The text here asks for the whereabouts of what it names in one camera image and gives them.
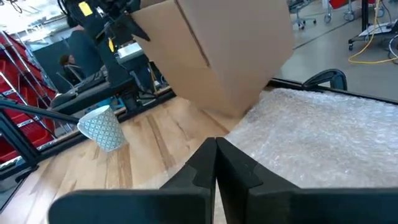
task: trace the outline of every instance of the cable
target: cable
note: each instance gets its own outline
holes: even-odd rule
[[[57,0],[58,6],[60,7],[61,11],[66,15],[69,16],[68,9],[65,7],[65,1],[64,0]]]
[[[389,58],[389,59],[393,59],[393,55],[392,55],[392,53],[391,52],[393,52],[392,51],[392,45],[394,44],[394,40],[395,40],[396,38],[392,38],[392,42],[391,43],[389,43],[386,47],[385,46],[383,46],[383,43],[385,42],[385,41],[391,41],[391,39],[386,39],[386,38],[384,38],[384,39],[382,39],[381,41],[380,41],[380,43],[378,44],[378,47],[380,47],[382,50],[385,50],[386,52],[388,52],[388,54],[387,54],[387,57]],[[396,64],[396,65],[398,65],[398,61],[396,61],[396,60],[393,60],[392,61],[392,63],[393,64]]]
[[[377,1],[376,1],[376,10],[375,10],[375,13],[374,13],[374,22],[373,22],[373,24],[377,24],[377,23],[378,23],[378,21],[377,21],[377,12],[379,11],[379,4],[380,4],[380,1],[381,1],[381,0],[377,0]],[[369,45],[370,45],[371,42],[373,41],[373,37],[374,37],[375,33],[376,33],[376,29],[375,29],[375,27],[374,27],[374,29],[372,30],[372,35],[371,35],[371,38],[370,38],[369,42],[365,45],[365,47],[364,47],[362,50],[360,50],[358,53],[356,53],[356,54],[352,55],[351,57],[349,57],[349,58],[348,58],[348,61],[349,61],[349,62],[351,62],[351,63],[358,63],[358,64],[365,64],[365,65],[375,65],[375,64],[384,63],[384,62],[391,62],[391,61],[394,61],[394,60],[397,60],[397,59],[398,59],[398,57],[396,57],[396,58],[391,58],[391,59],[386,59],[386,60],[380,60],[380,61],[375,61],[375,62],[355,61],[355,60],[353,60],[353,58],[355,58],[355,57],[359,56],[360,54],[362,54],[362,53],[367,49],[367,47],[369,47]]]
[[[22,14],[22,9],[21,7],[18,6],[18,4],[16,3],[17,0],[6,0],[6,2],[8,2],[13,6],[13,8],[15,9],[15,11],[17,11],[18,13]]]
[[[392,54],[395,56],[395,58],[398,58],[398,55],[396,55],[396,54],[394,53],[394,51],[392,50],[392,42],[393,42],[396,38],[398,38],[398,34],[395,35],[393,38],[391,38],[391,40],[390,40],[390,42],[389,42],[389,44],[388,44],[388,48],[389,48],[389,50],[390,50],[390,53],[392,53]]]
[[[390,19],[390,24],[392,24],[392,19],[391,19],[391,13],[390,10],[387,8],[386,4],[384,3],[384,1],[381,1],[381,4],[383,5],[383,7],[386,9],[387,14],[388,14],[388,18]]]
[[[125,71],[128,72],[128,74],[130,74],[129,70],[128,70],[124,65],[122,65],[121,63],[119,63],[119,65],[120,65],[120,67],[122,67],[123,69],[125,69]],[[144,91],[144,90],[141,90],[141,88],[137,85],[137,83],[136,83],[136,87],[137,87],[138,91],[140,91],[141,93],[145,93],[145,94],[148,94],[148,95],[151,95],[151,96],[155,96],[155,95],[152,94],[152,93],[148,93],[148,92],[146,92],[146,91]]]
[[[44,128],[46,131],[48,131],[52,137],[57,138],[55,133],[52,132],[51,130],[49,130],[48,128],[46,128],[42,123],[38,122],[36,119],[34,119],[31,115],[29,114],[25,114],[28,118],[32,119],[32,121],[34,121],[36,124],[38,124],[40,127]]]

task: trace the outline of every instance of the metal rod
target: metal rod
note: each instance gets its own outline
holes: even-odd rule
[[[11,46],[11,48],[13,49],[13,51],[15,52],[15,54],[17,55],[17,57],[19,58],[19,60],[22,62],[23,66],[25,67],[25,69],[30,73],[30,75],[32,75],[32,78],[35,80],[35,82],[38,84],[39,88],[43,91],[44,95],[49,99],[50,97],[47,95],[47,92],[43,89],[42,85],[40,84],[40,82],[36,79],[35,75],[32,73],[32,71],[30,70],[30,68],[27,66],[27,64],[25,63],[24,59],[22,58],[22,56],[20,55],[20,53],[17,51],[17,49],[15,48],[15,46],[12,44],[12,42],[9,40],[8,36],[4,33],[4,31],[0,30],[0,33],[3,35],[3,37],[5,38],[5,40],[7,41],[7,43]]]
[[[24,133],[12,122],[11,118],[0,110],[0,130],[7,142],[26,160],[34,160],[40,153]]]
[[[31,59],[35,62],[35,65],[38,66],[38,68],[42,71],[43,76],[46,78],[46,80],[49,82],[50,87],[53,90],[56,90],[56,87],[54,85],[54,83],[51,81],[51,79],[49,78],[49,76],[47,75],[47,72],[45,72],[44,68],[42,67],[42,65],[39,63],[39,61],[36,59],[35,55],[33,54],[33,52],[30,50],[30,48],[25,44],[25,42],[22,41],[21,37],[19,36],[18,33],[15,33],[15,35],[17,36],[18,40],[21,42],[21,44],[26,48],[28,54],[30,55]]]
[[[67,124],[67,127],[69,128],[69,131],[73,131],[73,128],[70,126],[70,124]]]
[[[12,100],[0,100],[0,108],[7,108],[7,109],[13,109],[16,111],[21,111],[23,113],[29,113],[29,114],[35,114],[38,116],[42,116],[44,118],[50,118],[54,119],[57,121],[63,121],[63,122],[68,122],[72,124],[77,124],[79,122],[78,118],[61,114],[58,112],[53,112],[53,111],[48,111],[42,108],[36,108],[33,106],[27,106],[27,105],[20,105],[17,104],[17,102],[12,101]]]
[[[137,110],[134,110],[131,113],[128,113],[126,111],[126,113],[123,113],[120,116],[118,116],[118,120],[121,123],[128,119],[131,119],[133,116],[143,113],[144,111],[147,111],[147,110],[171,99],[174,96],[175,96],[175,94],[171,89],[167,90],[161,94],[161,96],[159,97],[159,99],[156,102],[149,104],[147,106],[139,107],[139,108],[137,108]],[[75,133],[72,133],[69,136],[66,136],[65,138],[59,139],[58,141],[55,141],[50,146],[46,147],[45,149],[42,149],[40,151],[40,156],[36,157],[34,161],[26,161],[26,163],[21,166],[14,167],[12,169],[6,169],[4,172],[0,171],[0,180],[5,179],[13,174],[16,174],[23,169],[26,169],[27,164],[29,164],[29,165],[37,164],[37,163],[43,161],[44,159],[48,159],[51,156],[57,155],[60,152],[63,152],[65,150],[71,148],[72,146],[75,146],[75,145],[83,142],[86,139],[87,138],[81,132],[78,132],[78,131]]]
[[[368,29],[369,24],[369,3],[368,0],[362,0],[362,31]]]
[[[352,0],[348,0],[348,12],[353,12],[353,3],[352,3]]]
[[[293,80],[272,78],[269,81],[269,83],[267,84],[267,86],[274,87],[274,88],[291,88],[293,90],[304,90],[302,84],[303,83],[301,83],[301,82],[297,82],[297,81],[293,81]],[[333,93],[340,93],[340,94],[344,94],[344,95],[348,95],[348,96],[355,96],[355,97],[359,97],[359,98],[366,98],[366,99],[370,99],[370,100],[376,100],[376,101],[381,101],[381,102],[385,102],[385,103],[389,103],[389,104],[393,104],[393,105],[398,105],[398,101],[396,101],[396,100],[390,100],[387,98],[380,98],[380,97],[371,96],[371,95],[364,95],[364,94],[360,94],[360,93],[353,93],[351,91],[337,90],[337,89],[332,89],[330,87],[325,87],[325,86],[316,86],[314,89],[311,89],[309,91],[330,91]]]
[[[38,116],[35,116],[35,117],[34,117],[34,120],[35,120],[35,121],[40,121],[40,118],[39,118]],[[30,123],[33,123],[34,120],[33,120],[33,119],[29,119],[29,120],[23,121],[23,122],[17,124],[17,127],[18,127],[18,128],[21,128],[21,127],[23,127],[23,126],[25,126],[25,125],[28,125],[28,124],[30,124]]]
[[[6,83],[10,86],[10,88],[15,92],[15,94],[21,99],[21,101],[25,104],[28,105],[27,102],[25,101],[24,97],[22,97],[22,95],[16,91],[15,87],[12,85],[12,83],[7,79],[7,77],[0,72],[0,76],[4,79],[4,81],[6,81]],[[43,125],[44,127],[47,128],[47,126],[44,124],[44,122],[42,120],[39,121],[41,125]]]
[[[59,124],[60,126],[61,126],[61,123],[59,122],[59,121],[55,121],[55,123],[56,124]]]
[[[8,95],[11,95],[11,94],[13,94],[13,93],[15,93],[15,91],[14,91],[13,89],[10,89],[10,90],[8,90],[8,91],[4,91],[4,92],[3,92],[3,95],[4,95],[4,96],[8,96]]]
[[[6,55],[9,57],[9,60],[11,61],[11,63],[14,64],[14,66],[18,69],[19,73],[22,75],[22,77],[24,77],[25,81],[29,84],[29,86],[33,89],[33,91],[35,91],[36,95],[40,98],[40,100],[43,102],[43,104],[46,107],[49,107],[48,104],[42,99],[42,96],[40,95],[40,93],[35,89],[35,87],[33,86],[33,84],[29,81],[29,79],[25,76],[24,72],[18,67],[17,63],[15,62],[15,60],[12,58],[11,54],[8,52],[8,50],[6,49],[6,47],[3,44],[0,44],[0,48],[3,49],[3,51],[6,53]]]
[[[57,124],[59,124],[59,126],[67,133],[67,129],[63,126],[63,124],[61,122],[57,121]]]

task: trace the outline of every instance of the black bracket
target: black bracket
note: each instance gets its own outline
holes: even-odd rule
[[[213,223],[216,178],[227,223],[397,223],[398,189],[301,189],[224,138],[208,138],[159,190],[80,190],[49,223]]]
[[[311,90],[317,87],[319,84],[330,82],[330,88],[338,90],[347,90],[347,78],[346,75],[338,69],[328,69],[322,71],[313,77],[309,78],[303,83],[303,88]]]
[[[126,89],[119,94],[119,97],[128,112],[134,111],[140,106],[139,102],[136,100],[138,97],[138,92],[136,90]]]

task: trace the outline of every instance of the office chair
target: office chair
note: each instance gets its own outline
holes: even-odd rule
[[[313,0],[297,0],[294,2],[289,2],[289,12],[291,14],[296,14],[296,19],[292,21],[292,24],[297,24],[299,29],[305,28],[306,21],[312,21],[314,24],[317,23],[315,18],[301,18],[299,12],[307,7]]]
[[[73,85],[60,73],[56,72],[57,78],[52,80],[58,93],[66,93],[73,88]]]

